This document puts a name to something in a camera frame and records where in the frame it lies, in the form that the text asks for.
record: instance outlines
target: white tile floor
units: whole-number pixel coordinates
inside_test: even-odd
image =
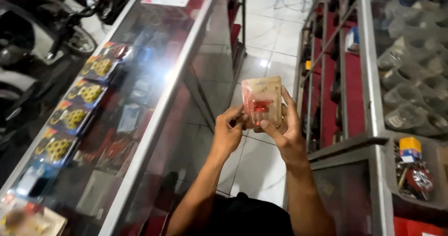
[[[299,35],[311,0],[247,0],[246,52],[231,106],[242,103],[241,81],[280,76],[292,93]],[[237,17],[241,23],[241,11]],[[283,207],[286,167],[274,141],[265,133],[245,131],[221,171],[220,195],[238,192]]]

